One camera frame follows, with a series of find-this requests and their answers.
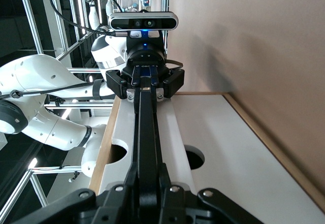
bolt head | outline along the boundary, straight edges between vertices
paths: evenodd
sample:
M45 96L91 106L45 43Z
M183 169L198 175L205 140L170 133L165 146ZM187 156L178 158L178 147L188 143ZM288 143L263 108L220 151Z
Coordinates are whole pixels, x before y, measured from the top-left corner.
M89 192L82 192L79 197L81 198L87 198L89 196Z
M172 186L169 190L170 192L176 193L179 190L179 186Z
M115 191L121 192L124 189L123 186L118 186L115 188Z
M203 195L204 195L205 197L211 197L211 196L213 196L213 192L210 191L210 190L205 190L205 191L203 192Z

bolt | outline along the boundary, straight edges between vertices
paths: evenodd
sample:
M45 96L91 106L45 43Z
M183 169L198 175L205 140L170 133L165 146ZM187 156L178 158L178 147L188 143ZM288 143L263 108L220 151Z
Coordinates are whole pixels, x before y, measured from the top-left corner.
M211 197L211 196L213 196L213 192L210 191L210 190L205 190L205 191L203 192L203 195L204 195L205 197Z
M87 198L89 196L89 193L88 192L82 192L79 197L81 198Z
M121 192L124 189L123 186L119 186L115 188L115 191Z
M176 193L179 190L179 186L172 186L169 190L170 192Z

wooden strip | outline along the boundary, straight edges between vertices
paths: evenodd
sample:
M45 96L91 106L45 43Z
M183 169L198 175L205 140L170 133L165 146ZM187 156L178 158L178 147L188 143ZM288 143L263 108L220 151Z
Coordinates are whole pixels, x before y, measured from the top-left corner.
M109 162L109 155L112 146L112 135L113 135L113 130L116 122L118 109L120 107L120 103L121 103L121 99L116 96L112 107L110 118L108 119L108 123L105 128L100 151L98 153L98 157L96 160L96 166L90 180L89 188L93 190L96 195L98 195L100 190L104 167Z
M227 94L226 92L193 92L193 91L181 91L181 92L176 92L175 95L216 95L216 94Z
M321 191L308 179L308 177L296 166L296 164L283 152L278 144L263 130L256 121L254 121L244 109L229 95L224 94L223 97L236 110L240 117L252 129L252 131L259 137L268 150L275 156L275 158L282 164L282 166L289 172L300 187L309 195L314 203L325 213L325 196Z

dark ceiling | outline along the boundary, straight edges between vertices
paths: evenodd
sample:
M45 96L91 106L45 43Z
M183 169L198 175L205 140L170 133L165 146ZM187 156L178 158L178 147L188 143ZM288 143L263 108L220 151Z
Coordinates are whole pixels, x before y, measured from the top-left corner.
M72 20L69 0L60 0L60 2L62 13L66 18ZM30 0L30 3L35 15L42 47L44 50L53 50L43 0ZM0 45L0 66L17 58L37 53L36 51L21 51L22 49L36 49L22 0L0 0L0 24L0 40L2 44ZM76 42L75 31L70 25L65 25L65 28L68 43L71 46ZM90 68L96 67L90 53L94 39L95 35L88 38L86 42L71 53L72 67L85 67L85 65ZM45 53L54 56L53 51L46 51ZM84 81L88 76L78 75ZM23 133L6 135L6 138L8 143L0 151L0 208L4 206L34 157L38 159L38 167L53 167L60 166L67 154L65 151L37 142ZM49 192L55 177L56 174L39 175L45 195ZM41 204L32 185L29 183L11 211L6 223L21 218L40 207Z

beige wall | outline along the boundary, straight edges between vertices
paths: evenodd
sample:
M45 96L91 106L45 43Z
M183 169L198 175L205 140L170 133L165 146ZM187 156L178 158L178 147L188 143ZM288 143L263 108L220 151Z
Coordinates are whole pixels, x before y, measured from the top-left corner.
M325 0L170 1L181 90L233 92L325 193Z

